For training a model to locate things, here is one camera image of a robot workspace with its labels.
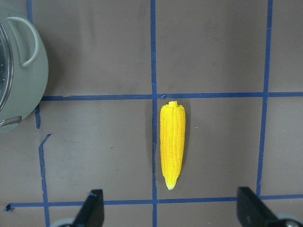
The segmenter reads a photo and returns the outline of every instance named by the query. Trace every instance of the pot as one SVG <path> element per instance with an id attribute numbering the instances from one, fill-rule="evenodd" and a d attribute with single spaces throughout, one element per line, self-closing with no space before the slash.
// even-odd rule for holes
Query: pot
<path id="1" fill-rule="evenodd" d="M 35 109 L 47 79 L 47 55 L 36 28 L 0 1 L 0 133 L 16 128 Z"/>

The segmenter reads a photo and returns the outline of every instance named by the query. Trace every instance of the gray pot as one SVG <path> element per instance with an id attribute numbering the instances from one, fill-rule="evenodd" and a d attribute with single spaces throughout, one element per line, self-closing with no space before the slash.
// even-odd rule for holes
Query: gray pot
<path id="1" fill-rule="evenodd" d="M 34 110 L 47 79 L 39 33 L 18 10 L 0 1 L 0 133 L 17 127 Z"/>

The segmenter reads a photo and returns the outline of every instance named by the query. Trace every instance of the glass lid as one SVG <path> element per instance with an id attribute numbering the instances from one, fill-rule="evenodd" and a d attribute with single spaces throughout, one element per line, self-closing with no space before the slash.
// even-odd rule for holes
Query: glass lid
<path id="1" fill-rule="evenodd" d="M 8 37 L 0 22 L 0 111 L 9 96 L 12 80 L 11 50 Z"/>

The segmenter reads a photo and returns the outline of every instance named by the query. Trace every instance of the metal rim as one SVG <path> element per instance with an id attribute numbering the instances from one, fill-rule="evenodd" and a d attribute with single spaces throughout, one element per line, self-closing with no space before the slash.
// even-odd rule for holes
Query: metal rim
<path id="1" fill-rule="evenodd" d="M 6 54 L 5 63 L 7 64 L 7 80 L 4 84 L 4 91 L 0 91 L 0 112 L 3 109 L 4 105 L 6 104 L 10 91 L 12 86 L 12 78 L 13 78 L 13 59 L 12 59 L 12 49 L 9 42 L 9 38 L 7 36 L 7 33 L 5 32 L 4 26 L 2 22 L 0 21 L 0 35 L 2 39 L 2 46 L 4 53 Z"/>

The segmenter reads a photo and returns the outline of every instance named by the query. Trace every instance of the yellow corn cob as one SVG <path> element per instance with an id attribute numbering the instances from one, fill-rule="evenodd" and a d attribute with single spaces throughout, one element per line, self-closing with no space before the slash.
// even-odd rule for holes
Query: yellow corn cob
<path id="1" fill-rule="evenodd" d="M 172 190 L 182 167 L 185 138 L 185 109 L 177 101 L 169 102 L 160 112 L 161 167 L 166 186 Z"/>

